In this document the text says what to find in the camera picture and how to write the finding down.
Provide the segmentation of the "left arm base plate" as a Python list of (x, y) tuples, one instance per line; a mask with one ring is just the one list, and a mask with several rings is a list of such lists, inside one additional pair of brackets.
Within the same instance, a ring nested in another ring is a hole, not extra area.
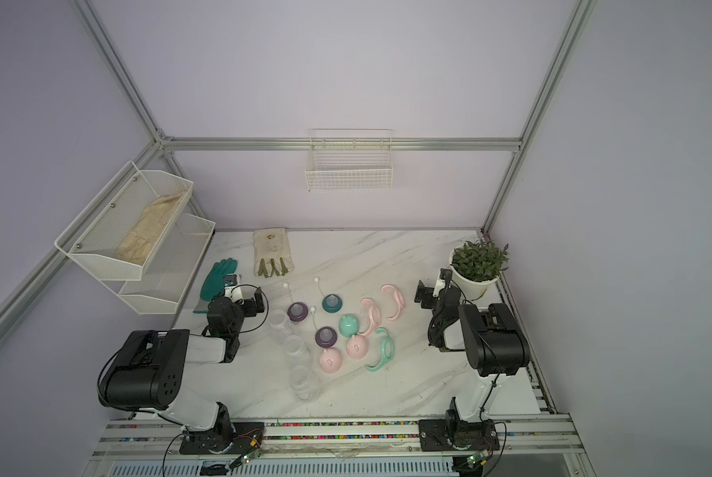
[(179, 447), (182, 455), (246, 454), (261, 446), (266, 425), (260, 421), (217, 425), (205, 431), (188, 431)]

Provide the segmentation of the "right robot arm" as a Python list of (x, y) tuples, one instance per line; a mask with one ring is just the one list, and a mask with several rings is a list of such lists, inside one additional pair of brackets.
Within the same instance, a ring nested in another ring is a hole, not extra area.
[(505, 382), (531, 361), (530, 346), (513, 313), (503, 303), (480, 310), (445, 280), (435, 286), (419, 282), (414, 302), (432, 312), (429, 345), (441, 352), (463, 352), (475, 371), (451, 407), (463, 421), (485, 421)]

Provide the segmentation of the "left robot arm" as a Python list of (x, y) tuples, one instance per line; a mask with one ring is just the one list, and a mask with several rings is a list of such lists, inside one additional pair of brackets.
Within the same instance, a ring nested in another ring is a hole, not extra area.
[(239, 284), (208, 304), (201, 334), (187, 329), (137, 330), (103, 365), (97, 398), (104, 407), (152, 413), (188, 433), (237, 434), (226, 405), (211, 401), (183, 383), (189, 365), (229, 364), (238, 354), (245, 319), (268, 316), (262, 288)]

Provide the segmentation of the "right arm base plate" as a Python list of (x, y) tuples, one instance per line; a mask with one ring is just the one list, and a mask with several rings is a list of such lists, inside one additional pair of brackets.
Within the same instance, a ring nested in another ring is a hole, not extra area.
[(491, 419), (482, 423), (421, 419), (418, 422), (423, 451), (488, 451), (500, 449), (500, 442)]

